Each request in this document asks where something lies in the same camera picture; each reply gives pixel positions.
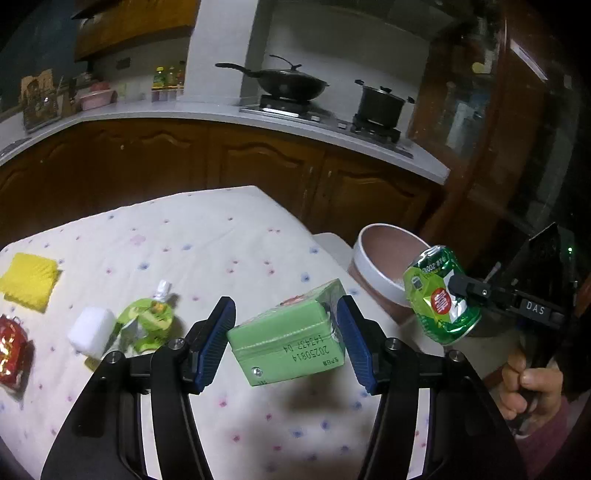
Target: upper cabinet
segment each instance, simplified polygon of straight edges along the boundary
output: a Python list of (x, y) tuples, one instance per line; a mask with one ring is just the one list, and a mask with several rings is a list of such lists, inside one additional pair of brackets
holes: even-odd
[(119, 0), (92, 5), (86, 10), (89, 18), (80, 20), (76, 60), (147, 35), (188, 35), (195, 26), (199, 0)]

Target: cooking pot handle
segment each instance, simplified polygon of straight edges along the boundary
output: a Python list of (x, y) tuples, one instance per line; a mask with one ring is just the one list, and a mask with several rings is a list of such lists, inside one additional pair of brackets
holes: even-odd
[(259, 78), (261, 76), (261, 72), (253, 72), (252, 70), (249, 70), (241, 65), (236, 65), (235, 63), (216, 63), (216, 67), (221, 69), (239, 70), (248, 77)]

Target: white tablecloth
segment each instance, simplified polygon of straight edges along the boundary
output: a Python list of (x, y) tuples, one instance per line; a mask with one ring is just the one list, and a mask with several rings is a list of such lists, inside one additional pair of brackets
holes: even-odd
[[(62, 270), (45, 314), (0, 301), (0, 312), (20, 317), (35, 345), (22, 400), (0, 389), (0, 436), (35, 478), (91, 375), (66, 339), (87, 306), (117, 315), (163, 278), (178, 295), (184, 334), (220, 296), (234, 299), (240, 324), (340, 278), (366, 317), (388, 336), (400, 334), (309, 231), (255, 187), (181, 193), (77, 220), (6, 247), (0, 273), (16, 252), (53, 258)], [(160, 478), (150, 398), (142, 399), (148, 473)], [(191, 397), (212, 474), (222, 480), (355, 479), (378, 402), (348, 358), (328, 372), (251, 387), (229, 346), (213, 384)], [(419, 414), (410, 477), (422, 470), (426, 415)]]

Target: wok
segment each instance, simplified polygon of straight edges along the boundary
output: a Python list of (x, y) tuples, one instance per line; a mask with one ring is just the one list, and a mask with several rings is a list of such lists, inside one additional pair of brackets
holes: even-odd
[(297, 102), (307, 102), (318, 97), (325, 87), (324, 80), (300, 72), (301, 65), (293, 65), (289, 60), (277, 55), (269, 55), (276, 59), (285, 60), (291, 65), (289, 69), (268, 69), (252, 71), (235, 63), (216, 63), (216, 67), (239, 70), (244, 75), (258, 80), (259, 85), (275, 98), (286, 98)]

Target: white countertop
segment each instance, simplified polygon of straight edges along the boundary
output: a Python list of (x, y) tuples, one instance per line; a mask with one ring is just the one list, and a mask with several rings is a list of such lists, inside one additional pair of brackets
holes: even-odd
[[(282, 118), (242, 113), (239, 110), (240, 107), (232, 105), (183, 101), (152, 103), (144, 100), (134, 103), (112, 103), (102, 108), (78, 113), (33, 132), (29, 141), (19, 145), (0, 158), (0, 166), (35, 143), (80, 122), (118, 118), (187, 118), (249, 125), (250, 127), (267, 128), (319, 140), (386, 161), (441, 185), (445, 183), (449, 175), (449, 169), (443, 163), (410, 140), (403, 139), (401, 141), (404, 147), (413, 155), (413, 158), (407, 158), (360, 138), (314, 125)], [(16, 125), (17, 122), (20, 122), (20, 128)], [(22, 128), (22, 114), (20, 113), (0, 124), (0, 149), (25, 136), (26, 134)]]

